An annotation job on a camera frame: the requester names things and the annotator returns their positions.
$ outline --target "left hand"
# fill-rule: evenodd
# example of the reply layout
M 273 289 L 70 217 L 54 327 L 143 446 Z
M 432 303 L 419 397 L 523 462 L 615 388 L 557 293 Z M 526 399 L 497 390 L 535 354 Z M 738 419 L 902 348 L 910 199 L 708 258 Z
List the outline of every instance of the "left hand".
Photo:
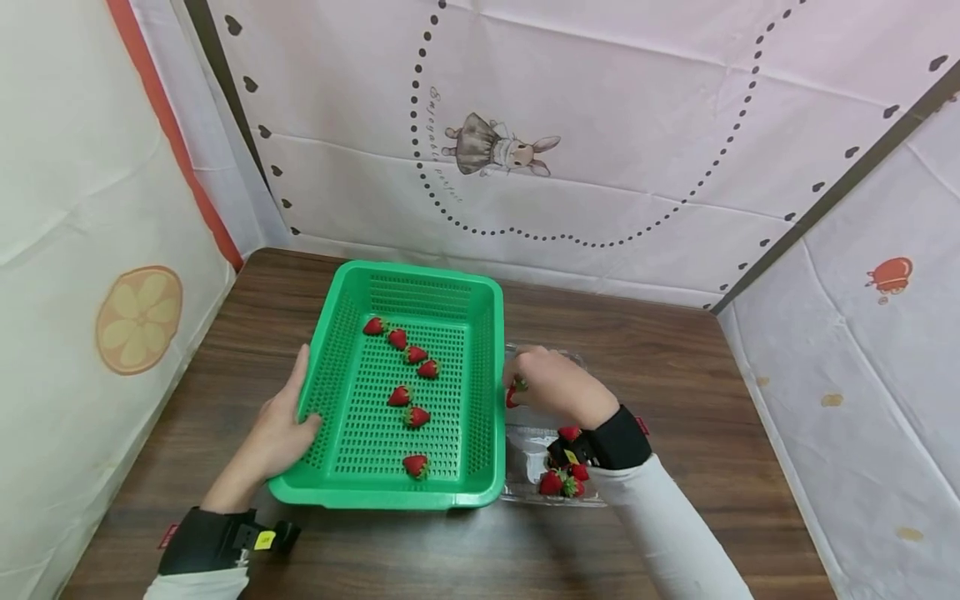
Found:
M 300 347 L 290 379 L 267 400 L 247 439 L 207 493 L 200 508 L 213 513 L 242 513 L 267 479 L 290 468 L 310 448 L 320 426 L 320 415 L 297 422 L 300 388 L 306 378 L 310 347 Z

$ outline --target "fabric wall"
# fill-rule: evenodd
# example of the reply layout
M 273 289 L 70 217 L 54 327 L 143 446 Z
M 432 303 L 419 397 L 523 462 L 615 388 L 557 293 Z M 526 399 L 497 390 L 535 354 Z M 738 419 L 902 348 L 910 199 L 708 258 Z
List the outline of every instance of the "fabric wall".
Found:
M 237 249 L 246 258 L 260 248 L 287 247 L 290 234 L 210 70 L 185 5 L 130 2 L 177 116 L 193 171 Z
M 697 307 L 960 54 L 948 0 L 209 5 L 296 248 Z
M 960 108 L 720 315 L 842 599 L 960 589 Z
M 0 597 L 54 597 L 233 270 L 108 5 L 0 8 Z

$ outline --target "black wrist strap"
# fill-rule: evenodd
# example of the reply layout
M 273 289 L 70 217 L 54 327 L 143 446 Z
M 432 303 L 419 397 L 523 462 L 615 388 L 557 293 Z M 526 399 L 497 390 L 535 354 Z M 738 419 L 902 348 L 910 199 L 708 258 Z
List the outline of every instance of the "black wrist strap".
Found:
M 265 528 L 254 521 L 255 510 L 220 515 L 193 507 L 170 539 L 157 573 L 178 575 L 234 568 L 253 548 Z
M 639 467 L 654 453 L 636 418 L 622 404 L 607 422 L 584 435 L 593 451 L 592 462 L 600 468 Z

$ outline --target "yellow label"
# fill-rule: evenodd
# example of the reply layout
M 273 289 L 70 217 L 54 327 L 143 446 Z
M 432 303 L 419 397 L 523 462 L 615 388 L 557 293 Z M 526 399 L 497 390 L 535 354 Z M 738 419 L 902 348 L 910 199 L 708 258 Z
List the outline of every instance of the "yellow label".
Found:
M 256 537 L 256 541 L 253 543 L 253 549 L 269 550 L 270 546 L 274 545 L 275 537 L 276 531 L 261 531 L 260 535 Z

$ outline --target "red cartoon illustration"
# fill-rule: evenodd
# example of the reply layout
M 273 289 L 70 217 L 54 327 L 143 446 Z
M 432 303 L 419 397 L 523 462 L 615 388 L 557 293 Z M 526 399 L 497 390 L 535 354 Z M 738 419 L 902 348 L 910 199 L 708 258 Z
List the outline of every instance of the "red cartoon illustration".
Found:
M 877 303 L 886 304 L 889 301 L 887 299 L 888 294 L 896 295 L 906 289 L 912 273 L 913 262 L 909 258 L 899 256 L 884 260 L 880 263 L 880 266 L 867 272 L 871 281 L 866 283 L 866 287 L 876 286 L 880 294 L 883 295 L 877 300 Z

